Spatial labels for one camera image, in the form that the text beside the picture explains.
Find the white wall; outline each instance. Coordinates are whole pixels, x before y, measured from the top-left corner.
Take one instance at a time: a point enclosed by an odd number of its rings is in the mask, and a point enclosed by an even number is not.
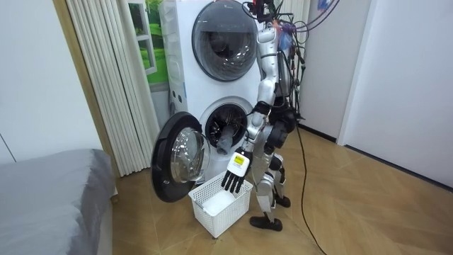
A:
[[[159,123],[159,127],[162,128],[170,118],[168,91],[152,92],[151,98],[153,100],[154,109],[156,109],[157,122]]]
[[[0,8],[0,132],[20,161],[101,148],[52,0]]]
[[[373,1],[344,143],[453,186],[453,2]]]
[[[341,0],[333,13],[310,32],[302,81],[303,122],[338,137],[371,0]],[[309,21],[318,16],[311,0]]]

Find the window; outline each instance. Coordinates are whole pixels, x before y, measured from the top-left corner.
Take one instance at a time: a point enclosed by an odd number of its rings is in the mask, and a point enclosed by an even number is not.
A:
[[[162,0],[127,0],[151,91],[168,89],[159,4]]]

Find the washing machine door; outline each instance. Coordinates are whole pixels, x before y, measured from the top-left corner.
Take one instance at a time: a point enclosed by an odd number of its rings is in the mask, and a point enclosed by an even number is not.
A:
[[[203,177],[210,155],[210,143],[197,118],[186,112],[173,115],[159,133],[151,160],[157,196],[168,203],[184,198]]]
[[[200,12],[193,27],[195,58],[211,78],[237,80],[255,63],[257,32],[255,21],[239,2],[213,1]]]

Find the yellow label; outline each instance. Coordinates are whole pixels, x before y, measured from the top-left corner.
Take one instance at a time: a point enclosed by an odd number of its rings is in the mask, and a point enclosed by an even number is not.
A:
[[[234,161],[239,164],[240,166],[242,166],[243,164],[243,158],[240,157],[240,156],[236,156],[236,158],[234,159]]]

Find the humanoid robot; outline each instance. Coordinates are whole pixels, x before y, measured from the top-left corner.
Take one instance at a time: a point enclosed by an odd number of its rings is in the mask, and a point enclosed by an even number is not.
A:
[[[258,22],[264,24],[264,29],[259,30],[257,36],[257,59],[262,79],[246,139],[233,154],[222,186],[231,192],[239,192],[245,176],[251,171],[264,216],[252,217],[250,224],[281,231],[282,222],[273,214],[275,204],[288,208],[291,202],[285,196],[283,158],[275,153],[275,149],[283,146],[300,118],[288,102],[296,81],[289,78],[291,67],[287,56],[294,56],[298,50],[295,45],[289,45],[286,49],[280,47],[279,33],[282,30],[275,20],[273,0],[256,0],[248,7]]]

